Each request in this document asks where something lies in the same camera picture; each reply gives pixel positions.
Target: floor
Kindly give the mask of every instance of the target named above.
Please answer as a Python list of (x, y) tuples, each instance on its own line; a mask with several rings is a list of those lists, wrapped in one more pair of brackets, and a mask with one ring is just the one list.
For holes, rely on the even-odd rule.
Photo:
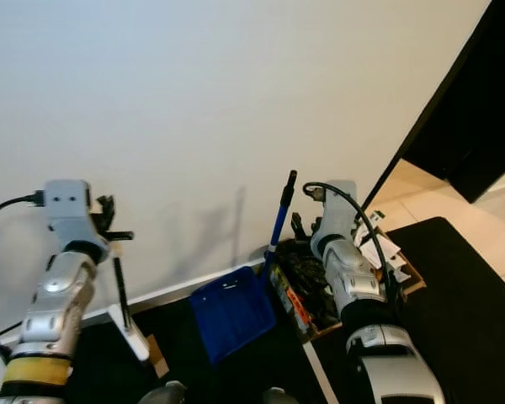
[(371, 210), (385, 214), (385, 231), (445, 217), (505, 281), (505, 189), (469, 204), (445, 181), (401, 160)]

